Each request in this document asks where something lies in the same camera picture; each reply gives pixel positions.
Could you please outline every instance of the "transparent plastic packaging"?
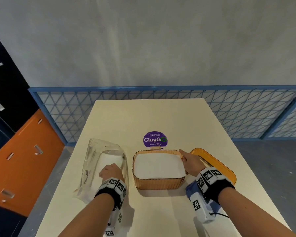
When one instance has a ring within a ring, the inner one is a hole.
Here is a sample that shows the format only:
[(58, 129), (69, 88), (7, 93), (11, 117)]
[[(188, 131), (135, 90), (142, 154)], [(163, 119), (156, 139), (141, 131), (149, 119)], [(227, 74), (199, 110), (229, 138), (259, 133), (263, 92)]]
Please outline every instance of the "transparent plastic packaging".
[(74, 191), (74, 197), (85, 204), (92, 201), (102, 183), (98, 176), (106, 164), (116, 163), (122, 171), (125, 184), (129, 190), (128, 167), (124, 151), (118, 144), (91, 138), (83, 163), (79, 187)]

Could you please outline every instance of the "wristband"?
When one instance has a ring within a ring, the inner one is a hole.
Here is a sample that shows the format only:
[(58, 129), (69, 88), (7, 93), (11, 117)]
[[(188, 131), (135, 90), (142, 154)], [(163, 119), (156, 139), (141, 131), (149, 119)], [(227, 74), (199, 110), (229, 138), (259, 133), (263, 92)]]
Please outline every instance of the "wristband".
[(102, 183), (94, 197), (103, 193), (111, 195), (114, 199), (113, 210), (116, 208), (120, 209), (127, 193), (126, 185), (122, 180), (111, 177)]
[(218, 195), (226, 187), (234, 188), (231, 181), (215, 167), (203, 169), (196, 177), (199, 189), (205, 198), (218, 202)]

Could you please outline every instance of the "wire mesh panel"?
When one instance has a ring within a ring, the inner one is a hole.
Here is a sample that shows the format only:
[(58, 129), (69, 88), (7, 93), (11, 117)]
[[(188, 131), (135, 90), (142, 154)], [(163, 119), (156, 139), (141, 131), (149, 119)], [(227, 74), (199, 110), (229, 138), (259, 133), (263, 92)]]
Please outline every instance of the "wire mesh panel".
[(258, 138), (296, 90), (37, 92), (68, 142), (77, 142), (96, 100), (204, 98), (231, 138)]
[(269, 137), (296, 137), (296, 108)]

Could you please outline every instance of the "black cable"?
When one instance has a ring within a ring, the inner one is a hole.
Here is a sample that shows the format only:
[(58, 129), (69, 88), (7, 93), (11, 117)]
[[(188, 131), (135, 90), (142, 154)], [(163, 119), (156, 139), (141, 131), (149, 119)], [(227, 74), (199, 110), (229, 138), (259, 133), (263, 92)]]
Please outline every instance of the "black cable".
[(229, 218), (228, 215), (223, 215), (223, 214), (220, 214), (220, 213), (210, 213), (210, 215), (222, 215), (222, 216), (225, 216), (225, 217)]

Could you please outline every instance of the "white table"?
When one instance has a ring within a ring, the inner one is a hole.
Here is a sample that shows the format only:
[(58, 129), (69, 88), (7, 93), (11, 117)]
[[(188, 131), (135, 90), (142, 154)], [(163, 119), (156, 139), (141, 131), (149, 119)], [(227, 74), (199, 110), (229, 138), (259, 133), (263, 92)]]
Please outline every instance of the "white table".
[(134, 209), (128, 237), (193, 237), (198, 233), (210, 237), (240, 236), (231, 221), (223, 216), (204, 224), (204, 229), (202, 225), (195, 225), (194, 208), (182, 190), (181, 195), (176, 196), (179, 190), (140, 193), (136, 189), (132, 177), (133, 155), (147, 150), (143, 137), (150, 131), (160, 131), (167, 136), (165, 149), (181, 148), (189, 152), (200, 147), (211, 153), (236, 174), (236, 189), (241, 194), (288, 227), (204, 99), (100, 100), (95, 102), (36, 237), (59, 235), (85, 207), (72, 196), (80, 182), (91, 137), (117, 143), (126, 153), (129, 204)]

